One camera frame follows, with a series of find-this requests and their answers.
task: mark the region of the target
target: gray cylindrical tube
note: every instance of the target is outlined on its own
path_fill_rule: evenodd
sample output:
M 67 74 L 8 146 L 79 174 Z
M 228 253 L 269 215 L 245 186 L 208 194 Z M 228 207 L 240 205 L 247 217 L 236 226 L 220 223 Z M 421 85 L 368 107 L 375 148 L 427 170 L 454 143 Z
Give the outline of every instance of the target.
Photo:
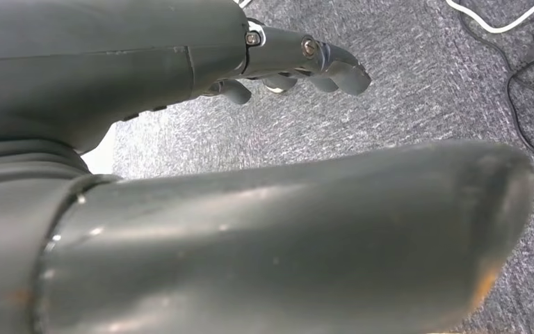
M 487 293 L 533 195 L 518 150 L 440 143 L 98 186 L 41 263 L 46 333 L 428 333 Z

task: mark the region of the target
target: black cable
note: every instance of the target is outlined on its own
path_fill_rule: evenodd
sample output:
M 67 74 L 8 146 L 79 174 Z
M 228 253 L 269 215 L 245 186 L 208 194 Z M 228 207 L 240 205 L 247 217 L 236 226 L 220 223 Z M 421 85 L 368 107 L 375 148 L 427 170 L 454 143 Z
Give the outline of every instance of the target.
M 518 66 L 516 68 L 513 68 L 510 65 L 510 61 L 508 60 L 505 52 L 498 45 L 496 45 L 493 42 L 490 42 L 490 41 L 480 37 L 476 33 L 474 33 L 470 29 L 470 27 L 467 25 L 467 23 L 465 22 L 464 14 L 461 13 L 461 12 L 459 14 L 459 19 L 460 19 L 460 24 L 462 25 L 462 28 L 464 29 L 464 31 L 466 31 L 466 33 L 468 33 L 468 35 L 470 35 L 474 40 L 477 40 L 478 42 L 484 44 L 485 46 L 489 47 L 490 49 L 493 49 L 494 51 L 496 51 L 499 54 L 499 56 L 503 59 L 503 61 L 505 63 L 505 66 L 507 68 L 507 71 L 509 72 L 509 74 L 507 76 L 507 79 L 506 79 L 506 82 L 505 82 L 504 91 L 505 91 L 505 96 L 506 96 L 506 102 L 507 102 L 507 105 L 508 105 L 508 107 L 510 109 L 510 115 L 511 115 L 511 118 L 512 118 L 512 123 L 513 123 L 513 125 L 515 127 L 515 131 L 516 131 L 519 139 L 523 143 L 523 145 L 525 145 L 527 147 L 527 149 L 529 149 L 534 154 L 534 145 L 529 141 L 529 139 L 525 135 L 523 129 L 521 128 L 521 125 L 519 123 L 519 114 L 517 112 L 517 109 L 515 108 L 515 105 L 512 103 L 512 98 L 510 96 L 510 82 L 513 79 L 520 86 L 534 91 L 534 86 L 531 86 L 528 83 L 522 81 L 521 79 L 516 78 L 516 76 L 521 71 L 525 70 L 529 65 L 534 63 L 534 48 L 532 48 L 529 51 L 529 54 L 527 55 L 526 60 L 524 60 L 524 62 L 520 66 Z

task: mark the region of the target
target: robotic arm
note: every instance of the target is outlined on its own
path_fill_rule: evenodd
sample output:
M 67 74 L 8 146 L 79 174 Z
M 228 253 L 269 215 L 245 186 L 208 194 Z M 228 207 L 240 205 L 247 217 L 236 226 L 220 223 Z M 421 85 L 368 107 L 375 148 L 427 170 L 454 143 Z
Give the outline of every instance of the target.
M 200 95 L 244 103 L 234 79 L 367 88 L 347 51 L 255 22 L 227 0 L 0 0 L 0 140 L 86 152 L 139 111 Z
M 534 177 L 493 143 L 159 180 L 79 153 L 239 79 L 358 95 L 349 52 L 232 0 L 0 0 L 0 334 L 428 333 L 488 293 Z

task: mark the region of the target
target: white surface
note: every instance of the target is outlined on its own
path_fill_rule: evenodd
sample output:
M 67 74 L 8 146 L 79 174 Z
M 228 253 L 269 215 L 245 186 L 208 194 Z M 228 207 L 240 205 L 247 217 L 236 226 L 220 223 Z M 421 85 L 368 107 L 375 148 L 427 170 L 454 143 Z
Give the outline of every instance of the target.
M 447 1 L 447 4 L 451 6 L 453 9 L 459 10 L 465 15 L 470 16 L 484 30 L 488 31 L 489 33 L 505 33 L 509 31 L 510 29 L 513 29 L 516 26 L 520 25 L 523 21 L 527 19 L 527 17 L 530 17 L 534 13 L 534 6 L 533 6 L 531 7 L 531 9 L 527 10 L 525 14 L 521 15 L 518 19 L 511 22 L 510 24 L 507 24 L 506 26 L 502 26 L 501 28 L 494 28 L 493 26 L 490 26 L 488 23 L 486 23 L 486 21 L 484 21 L 482 17 L 480 17 L 480 15 L 476 14 L 471 9 L 464 7 L 458 3 L 455 3 L 453 2 L 453 0 L 446 0 L 446 1 Z
M 84 154 L 83 160 L 93 174 L 113 173 L 113 144 L 115 142 L 115 124 L 111 125 L 103 141 L 93 151 Z

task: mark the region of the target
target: gray carpet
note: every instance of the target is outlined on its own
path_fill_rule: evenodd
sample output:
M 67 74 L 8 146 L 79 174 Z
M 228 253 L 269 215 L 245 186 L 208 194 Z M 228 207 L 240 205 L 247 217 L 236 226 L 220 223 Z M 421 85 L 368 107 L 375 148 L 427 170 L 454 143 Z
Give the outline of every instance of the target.
M 534 4 L 474 2 L 496 26 Z M 521 146 L 503 98 L 501 59 L 464 33 L 443 0 L 256 0 L 247 12 L 348 48 L 370 72 L 372 86 L 350 97 L 319 93 L 308 83 L 283 96 L 250 85 L 254 99 L 246 106 L 201 98 L 144 113 L 118 126 L 116 173 L 139 178 L 233 170 L 447 138 Z M 530 31 L 534 17 L 490 40 L 517 64 Z M 523 77 L 534 82 L 534 67 Z M 534 93 L 516 84 L 512 93 L 534 141 Z M 484 306 L 456 329 L 534 333 L 534 214 Z

